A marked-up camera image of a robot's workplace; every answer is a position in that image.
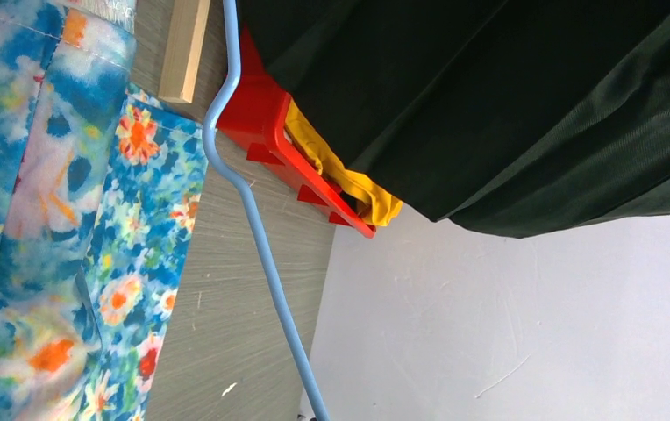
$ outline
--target wooden block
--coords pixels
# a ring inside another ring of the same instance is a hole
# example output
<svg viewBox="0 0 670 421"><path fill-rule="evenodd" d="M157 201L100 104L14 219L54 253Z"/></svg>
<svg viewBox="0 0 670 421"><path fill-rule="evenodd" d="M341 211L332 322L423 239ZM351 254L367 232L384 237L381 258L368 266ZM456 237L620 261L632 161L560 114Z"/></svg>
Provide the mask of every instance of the wooden block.
<svg viewBox="0 0 670 421"><path fill-rule="evenodd" d="M211 0L175 0L160 78L160 99L192 103Z"/></svg>

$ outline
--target red plastic object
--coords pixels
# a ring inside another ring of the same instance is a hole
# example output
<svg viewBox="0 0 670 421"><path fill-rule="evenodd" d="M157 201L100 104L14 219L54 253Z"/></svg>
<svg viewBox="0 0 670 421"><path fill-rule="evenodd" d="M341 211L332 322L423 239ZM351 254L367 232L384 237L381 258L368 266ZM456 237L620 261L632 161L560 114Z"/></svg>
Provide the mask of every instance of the red plastic object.
<svg viewBox="0 0 670 421"><path fill-rule="evenodd" d="M376 233L340 197L342 189L326 181L283 134L291 95L265 73L247 29L240 39L242 77L217 127L298 192L297 199L319 208L333 224L350 225L367 238Z"/></svg>

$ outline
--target yellow cloth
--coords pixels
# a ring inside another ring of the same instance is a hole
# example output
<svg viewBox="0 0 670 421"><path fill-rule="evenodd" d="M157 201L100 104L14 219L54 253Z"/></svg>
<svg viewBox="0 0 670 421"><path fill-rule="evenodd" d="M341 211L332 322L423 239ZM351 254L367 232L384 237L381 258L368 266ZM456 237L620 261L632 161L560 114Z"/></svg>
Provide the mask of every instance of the yellow cloth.
<svg viewBox="0 0 670 421"><path fill-rule="evenodd" d="M358 201L356 213L364 222L386 226L400 213L402 201L376 185L368 176L346 169L294 101L291 101L286 114L286 131L320 175L333 180L346 194L355 197Z"/></svg>

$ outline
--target dark green fabric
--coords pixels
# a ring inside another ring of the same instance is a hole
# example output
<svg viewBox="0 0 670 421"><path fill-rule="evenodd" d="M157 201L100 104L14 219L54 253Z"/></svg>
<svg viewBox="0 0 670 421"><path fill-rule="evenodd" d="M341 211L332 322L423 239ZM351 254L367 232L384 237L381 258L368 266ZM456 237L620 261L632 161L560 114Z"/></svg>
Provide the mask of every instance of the dark green fabric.
<svg viewBox="0 0 670 421"><path fill-rule="evenodd" d="M267 69L426 217L521 238L670 214L670 0L320 3L286 57L249 20Z"/></svg>

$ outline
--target fabric seam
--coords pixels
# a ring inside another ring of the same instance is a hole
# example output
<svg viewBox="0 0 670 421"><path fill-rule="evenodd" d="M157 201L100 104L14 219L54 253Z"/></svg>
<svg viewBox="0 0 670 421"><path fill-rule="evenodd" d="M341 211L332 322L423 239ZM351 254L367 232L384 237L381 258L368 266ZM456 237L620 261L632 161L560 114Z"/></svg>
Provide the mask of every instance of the fabric seam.
<svg viewBox="0 0 670 421"><path fill-rule="evenodd" d="M15 23L15 22L12 22L12 23L14 25L17 25L17 26L23 26L23 25ZM61 22L61 29L59 30L59 33L64 32L64 28L66 27L66 25L67 25L67 20L66 20L66 18L64 18ZM48 35L44 32L41 32L41 31L38 31L38 30L35 30L35 29L32 29L32 30L35 31L35 32L42 33L44 35ZM51 64L53 63L53 57L56 55L56 50L58 48L59 48L59 43L57 43L55 46L53 46L53 49L51 50L51 57L49 57L48 63L43 67L43 77L44 77L44 79L46 78L46 74L48 73L48 69L51 67ZM35 118L35 111L38 108L38 104L40 102L42 94L43 94L43 83L40 83L38 85L38 92L36 92L35 95L34 95L32 111L29 112L28 118L26 120L26 124L27 124L27 127L28 127L28 134L25 137L25 148L23 148L23 156L25 156L25 151L27 150L27 147L28 147L28 139L30 138L31 131L32 131L32 122L33 122L33 119ZM15 191L15 186L13 185L12 186L12 192L14 193L14 191ZM10 206L7 207L7 212L4 214L4 223L5 224L7 224L7 217L10 215L11 210L12 210L12 201L10 201ZM5 234L4 234L4 224L3 224L3 231L2 231L2 234L0 234L0 257L2 255L2 244L3 244L3 240L4 240L4 235Z"/></svg>
<svg viewBox="0 0 670 421"><path fill-rule="evenodd" d="M71 46L71 47L73 47L73 48L76 48L76 49L78 49L78 50L83 51L84 53L94 55L94 56L96 56L98 59L101 59L101 60L103 60L103 61L107 61L108 63L112 64L113 66L116 66L117 68L122 68L124 71L129 71L129 69L128 69L127 67L122 66L122 65L116 63L115 61L112 61L111 59L108 59L108 58L106 58L106 57L103 57L102 55L100 55L100 54L98 54L98 53L95 53L95 52L93 52L93 51L90 51L90 50L88 50L87 48L83 48L83 47L81 47L81 46L77 46L77 45L75 45L75 44L72 44L71 42L65 41L63 38L55 37L55 36L51 35L50 33L45 33L45 32L39 31L39 30L37 30L37 29L35 29L35 28L31 28L30 26L23 25L23 24L20 24L20 23L18 23L18 22L15 22L15 21L13 21L13 20L8 20L8 19L4 19L4 18L0 18L0 22L3 22L3 23L5 23L5 24L9 24L9 25L19 26L19 27L21 27L21 28L25 28L25 29L27 29L27 30L30 30L30 31L39 33L39 34L41 34L41 35L43 35L43 36L46 36L46 37L48 37L48 38L56 39L56 40L58 40L60 43L63 43L64 45Z"/></svg>
<svg viewBox="0 0 670 421"><path fill-rule="evenodd" d="M199 137L199 136L194 136L194 135L192 135L192 134L188 134L187 132L185 132L184 130L181 130L181 129L173 129L173 128L170 128L170 127L166 127L166 126L164 126L164 125L157 125L157 127L159 127L160 129L168 130L168 131L170 131L170 132L179 132L179 133L188 135L189 137L191 137L191 138L193 138L193 139L201 140L201 137Z"/></svg>

